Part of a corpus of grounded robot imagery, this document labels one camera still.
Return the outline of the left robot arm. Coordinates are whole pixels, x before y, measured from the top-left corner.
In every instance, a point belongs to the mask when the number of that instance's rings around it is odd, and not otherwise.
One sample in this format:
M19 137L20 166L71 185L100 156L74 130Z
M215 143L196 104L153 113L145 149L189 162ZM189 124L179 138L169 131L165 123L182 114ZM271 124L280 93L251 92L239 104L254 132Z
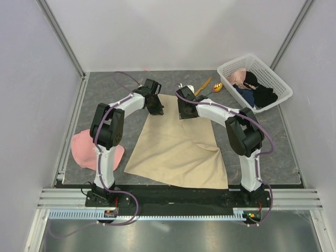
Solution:
M147 109L152 116L164 115L158 94L162 85L152 79L146 79L125 98L110 104L97 105L90 127L90 136L95 144L97 155L96 177L92 191L103 206L111 206L115 201L115 180L113 165L117 146L123 136L124 120L132 113Z

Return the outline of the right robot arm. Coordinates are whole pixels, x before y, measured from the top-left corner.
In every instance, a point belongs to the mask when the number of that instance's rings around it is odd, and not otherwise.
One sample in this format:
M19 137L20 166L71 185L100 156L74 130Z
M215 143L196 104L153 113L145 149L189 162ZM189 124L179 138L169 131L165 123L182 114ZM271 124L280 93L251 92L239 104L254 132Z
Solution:
M226 129L230 147L240 162L243 190L240 200L245 206L254 206L259 201L258 191L262 187L258 158L265 134L253 112L248 108L227 108L207 96L197 97L193 87L181 83L175 85L174 92L180 119L205 118Z

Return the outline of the beige cloth napkin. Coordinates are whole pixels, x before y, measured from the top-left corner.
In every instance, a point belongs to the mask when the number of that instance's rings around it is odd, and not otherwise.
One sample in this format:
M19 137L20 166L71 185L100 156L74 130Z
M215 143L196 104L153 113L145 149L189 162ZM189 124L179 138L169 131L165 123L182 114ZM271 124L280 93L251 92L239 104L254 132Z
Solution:
M212 123L181 120L177 97L159 95L163 115L148 115L125 172L161 183L225 190L228 179Z

